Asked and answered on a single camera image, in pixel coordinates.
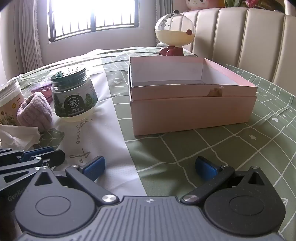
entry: white jar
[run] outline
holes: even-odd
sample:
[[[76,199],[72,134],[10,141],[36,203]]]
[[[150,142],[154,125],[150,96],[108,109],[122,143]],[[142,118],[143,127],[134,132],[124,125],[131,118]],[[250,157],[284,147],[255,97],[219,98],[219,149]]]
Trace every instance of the white jar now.
[[[85,67],[65,67],[53,75],[51,80],[57,116],[67,122],[76,122],[93,113],[98,97]]]
[[[24,101],[24,96],[17,78],[0,86],[0,124],[20,126],[17,111]]]

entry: cursive text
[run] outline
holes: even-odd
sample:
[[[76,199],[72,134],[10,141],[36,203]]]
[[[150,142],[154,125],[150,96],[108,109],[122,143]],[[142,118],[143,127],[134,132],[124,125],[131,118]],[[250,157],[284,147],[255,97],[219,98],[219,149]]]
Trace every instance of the cursive text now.
[[[90,122],[90,121],[94,121],[93,119],[86,119],[84,121],[82,121],[79,125],[77,125],[77,141],[76,141],[76,144],[79,144],[80,143],[80,131],[81,131],[81,128],[83,127],[83,125],[86,123],[86,122]]]
[[[84,157],[84,158],[87,158],[91,152],[90,152],[90,151],[88,151],[88,152],[84,152],[83,148],[82,148],[82,152],[83,152],[82,155],[74,154],[74,155],[70,155],[69,157],[70,157],[70,158],[80,157],[79,162],[83,163],[82,158],[83,158],[83,157]]]

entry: purple fabric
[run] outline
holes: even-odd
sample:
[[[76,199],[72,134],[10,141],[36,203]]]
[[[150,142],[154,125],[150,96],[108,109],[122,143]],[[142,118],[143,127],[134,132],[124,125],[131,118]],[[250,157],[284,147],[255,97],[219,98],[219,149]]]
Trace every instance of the purple fabric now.
[[[35,86],[32,90],[31,93],[35,93],[35,92],[41,92],[47,102],[50,104],[50,102],[52,102],[52,82],[51,80],[49,80],[48,82],[42,82],[37,84],[37,86]]]
[[[35,92],[21,104],[17,111],[17,120],[21,126],[36,126],[40,133],[52,125],[52,109],[44,95]]]

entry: bed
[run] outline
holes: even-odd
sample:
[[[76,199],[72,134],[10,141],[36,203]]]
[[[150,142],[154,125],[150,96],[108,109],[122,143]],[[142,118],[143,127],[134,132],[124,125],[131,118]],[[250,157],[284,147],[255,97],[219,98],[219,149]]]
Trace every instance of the bed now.
[[[155,56],[158,52],[158,47],[94,50],[20,75],[19,83],[27,95],[30,86],[49,79],[60,68],[80,64],[86,67],[98,95],[95,111],[88,119],[66,123],[54,113],[52,129],[34,147],[62,149],[66,160],[57,169],[104,156],[106,170],[96,182],[120,198],[183,196],[202,184],[193,168],[198,156],[236,170],[259,166],[286,206],[279,234],[295,240],[294,96],[259,76],[222,64],[258,86],[257,101],[247,123],[135,137],[127,82],[129,58]],[[186,50],[184,54],[193,56]]]

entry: open box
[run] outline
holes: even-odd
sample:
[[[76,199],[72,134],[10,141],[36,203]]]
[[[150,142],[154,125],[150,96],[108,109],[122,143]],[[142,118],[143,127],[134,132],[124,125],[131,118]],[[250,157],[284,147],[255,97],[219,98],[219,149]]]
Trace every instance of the open box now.
[[[210,60],[131,57],[129,93],[134,135],[248,121],[257,87]]]

